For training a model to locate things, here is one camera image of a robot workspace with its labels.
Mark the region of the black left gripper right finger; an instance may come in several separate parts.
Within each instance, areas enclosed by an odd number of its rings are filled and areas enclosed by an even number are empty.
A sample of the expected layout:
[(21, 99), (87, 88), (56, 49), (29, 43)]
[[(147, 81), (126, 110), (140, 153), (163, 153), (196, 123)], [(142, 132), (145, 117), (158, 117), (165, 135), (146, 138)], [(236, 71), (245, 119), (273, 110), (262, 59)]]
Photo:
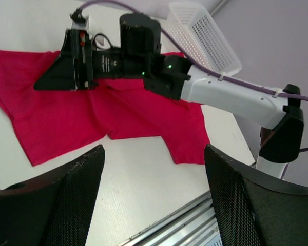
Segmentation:
[(308, 245), (308, 187), (265, 174), (212, 145), (204, 156), (223, 245)]

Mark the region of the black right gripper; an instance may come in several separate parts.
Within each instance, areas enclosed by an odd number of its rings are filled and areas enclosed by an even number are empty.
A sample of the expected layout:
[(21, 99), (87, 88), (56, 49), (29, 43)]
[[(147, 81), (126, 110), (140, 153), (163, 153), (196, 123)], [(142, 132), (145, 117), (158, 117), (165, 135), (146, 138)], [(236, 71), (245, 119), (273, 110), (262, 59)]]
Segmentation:
[(139, 78), (150, 70), (161, 53), (161, 25), (142, 13), (119, 18), (120, 46), (100, 48), (86, 30), (70, 29), (60, 53), (49, 69), (34, 83), (36, 91), (88, 90), (97, 78)]

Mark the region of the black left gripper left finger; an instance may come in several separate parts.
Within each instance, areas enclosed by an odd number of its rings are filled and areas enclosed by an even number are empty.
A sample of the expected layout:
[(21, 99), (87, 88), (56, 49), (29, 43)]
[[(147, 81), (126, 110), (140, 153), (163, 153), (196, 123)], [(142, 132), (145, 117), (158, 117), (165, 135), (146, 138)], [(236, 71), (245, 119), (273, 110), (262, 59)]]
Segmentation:
[(0, 245), (85, 245), (104, 162), (98, 145), (0, 190)]

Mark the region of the crimson t shirt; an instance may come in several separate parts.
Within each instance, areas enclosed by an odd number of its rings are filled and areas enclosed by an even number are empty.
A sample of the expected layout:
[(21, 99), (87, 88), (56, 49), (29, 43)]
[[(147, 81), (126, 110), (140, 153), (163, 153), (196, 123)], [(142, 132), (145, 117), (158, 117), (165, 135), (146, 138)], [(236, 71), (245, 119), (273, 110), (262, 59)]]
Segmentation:
[(35, 91), (58, 52), (0, 50), (0, 107), (33, 166), (105, 136), (163, 138), (176, 164), (204, 164), (201, 106), (146, 91), (140, 79), (100, 79), (94, 90)]

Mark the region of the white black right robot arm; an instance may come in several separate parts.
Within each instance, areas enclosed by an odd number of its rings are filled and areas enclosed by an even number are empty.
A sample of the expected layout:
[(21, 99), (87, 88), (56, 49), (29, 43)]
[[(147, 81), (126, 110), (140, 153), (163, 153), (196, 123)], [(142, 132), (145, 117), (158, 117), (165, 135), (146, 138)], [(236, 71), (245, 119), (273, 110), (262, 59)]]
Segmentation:
[(256, 169), (281, 178), (300, 153), (304, 122), (300, 90), (268, 89), (205, 71), (190, 58), (161, 54), (161, 25), (142, 13), (123, 14), (119, 47), (102, 50), (90, 37), (81, 10), (71, 14), (56, 61), (34, 83), (37, 91), (94, 89), (99, 78), (139, 78), (144, 88), (172, 100), (212, 106), (261, 125)]

